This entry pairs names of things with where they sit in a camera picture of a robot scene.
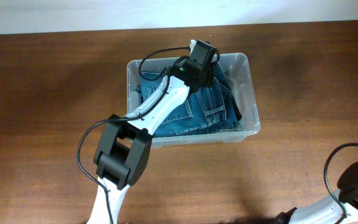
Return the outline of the dark blue jeans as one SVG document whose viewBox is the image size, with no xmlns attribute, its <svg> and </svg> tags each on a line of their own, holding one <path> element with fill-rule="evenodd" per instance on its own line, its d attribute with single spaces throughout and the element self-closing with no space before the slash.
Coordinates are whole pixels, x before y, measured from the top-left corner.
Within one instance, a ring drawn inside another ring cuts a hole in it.
<svg viewBox="0 0 358 224">
<path fill-rule="evenodd" d="M 242 131 L 231 105 L 232 91 L 220 64 L 211 88 L 201 87 L 177 106 L 154 133 L 156 138 Z"/>
</svg>

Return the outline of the black shorts red waistband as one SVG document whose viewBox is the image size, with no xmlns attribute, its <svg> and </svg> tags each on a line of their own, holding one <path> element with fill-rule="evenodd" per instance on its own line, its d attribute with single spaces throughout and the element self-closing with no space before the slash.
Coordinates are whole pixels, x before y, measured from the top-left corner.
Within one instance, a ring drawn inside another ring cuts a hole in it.
<svg viewBox="0 0 358 224">
<path fill-rule="evenodd" d="M 234 99 L 233 96 L 231 96 L 230 100 L 231 100 L 231 105 L 232 105 L 232 107 L 233 107 L 233 111 L 234 111 L 234 114 L 235 114 L 235 116 L 236 116 L 236 119 L 237 119 L 237 121 L 240 121 L 240 120 L 242 119 L 242 114 L 241 114 L 241 112 L 239 111 L 239 108 L 238 108 L 238 106 L 237 106 L 237 103 L 236 103 L 236 101 L 235 101 L 235 99 Z"/>
</svg>

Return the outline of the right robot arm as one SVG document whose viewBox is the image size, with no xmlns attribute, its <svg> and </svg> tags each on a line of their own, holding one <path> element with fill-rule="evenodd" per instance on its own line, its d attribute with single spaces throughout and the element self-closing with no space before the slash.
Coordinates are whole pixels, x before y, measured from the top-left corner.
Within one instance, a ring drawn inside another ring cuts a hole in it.
<svg viewBox="0 0 358 224">
<path fill-rule="evenodd" d="M 350 165 L 337 182 L 338 190 L 334 195 L 344 206 L 345 212 L 334 199 L 327 196 L 320 201 L 303 208 L 293 208 L 280 213 L 274 223 L 284 224 L 325 224 L 325 223 L 353 223 L 358 222 L 358 162 Z"/>
</svg>

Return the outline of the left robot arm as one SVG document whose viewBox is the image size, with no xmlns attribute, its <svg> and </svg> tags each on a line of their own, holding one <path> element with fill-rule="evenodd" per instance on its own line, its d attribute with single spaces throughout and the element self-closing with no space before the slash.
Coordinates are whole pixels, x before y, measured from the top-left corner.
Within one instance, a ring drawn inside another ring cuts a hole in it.
<svg viewBox="0 0 358 224">
<path fill-rule="evenodd" d="M 116 223 L 124 197 L 143 174 L 152 140 L 163 120 L 201 87 L 213 84 L 213 67 L 219 50 L 209 42 L 191 41 L 189 55 L 181 56 L 162 69 L 158 88 L 135 110 L 116 114 L 89 127 L 102 125 L 93 162 L 96 176 L 85 175 L 98 186 L 88 223 Z"/>
</svg>

